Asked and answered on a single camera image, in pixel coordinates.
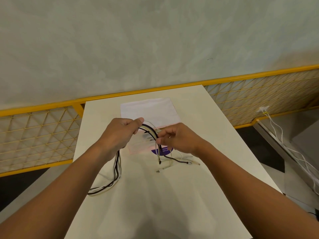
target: power outlet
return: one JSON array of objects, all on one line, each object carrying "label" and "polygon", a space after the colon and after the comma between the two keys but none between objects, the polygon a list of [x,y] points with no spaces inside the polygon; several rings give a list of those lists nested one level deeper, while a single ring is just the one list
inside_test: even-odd
[{"label": "power outlet", "polygon": [[267,111],[268,108],[269,108],[269,106],[261,106],[260,108],[258,108],[256,110],[256,112],[265,112],[265,111]]}]

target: tabletop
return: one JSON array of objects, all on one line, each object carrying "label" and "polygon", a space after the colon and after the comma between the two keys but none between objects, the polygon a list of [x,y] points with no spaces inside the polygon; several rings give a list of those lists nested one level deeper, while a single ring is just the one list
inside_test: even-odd
[{"label": "tabletop", "polygon": [[[120,104],[169,97],[181,121],[236,164],[278,189],[265,169],[201,85],[89,101],[74,154],[82,155],[102,134]],[[198,165],[161,165],[150,151],[121,149],[122,176],[109,191],[86,196],[65,238],[251,238],[221,188],[198,158]],[[95,180],[112,176],[113,160]]]}]

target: wall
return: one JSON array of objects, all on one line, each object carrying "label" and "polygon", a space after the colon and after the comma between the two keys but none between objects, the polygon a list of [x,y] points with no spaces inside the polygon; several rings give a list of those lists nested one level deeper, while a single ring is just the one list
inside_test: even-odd
[{"label": "wall", "polygon": [[0,109],[319,63],[319,0],[0,0]]}]

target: wire grid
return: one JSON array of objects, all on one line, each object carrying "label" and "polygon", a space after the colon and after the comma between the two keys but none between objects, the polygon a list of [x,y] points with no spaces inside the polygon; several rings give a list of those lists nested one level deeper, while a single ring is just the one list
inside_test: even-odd
[{"label": "wire grid", "polygon": [[319,69],[205,86],[233,126],[250,123],[263,114],[304,108],[319,95]]},{"label": "wire grid", "polygon": [[73,159],[81,121],[72,106],[0,117],[0,173]]}]

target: right hand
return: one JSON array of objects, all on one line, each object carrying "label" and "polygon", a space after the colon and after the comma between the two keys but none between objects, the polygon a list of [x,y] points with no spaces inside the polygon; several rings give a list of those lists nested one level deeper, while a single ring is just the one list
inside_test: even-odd
[{"label": "right hand", "polygon": [[177,149],[183,153],[189,153],[197,157],[200,146],[207,143],[188,126],[183,123],[171,125],[158,133],[157,144],[165,145],[169,150]]}]

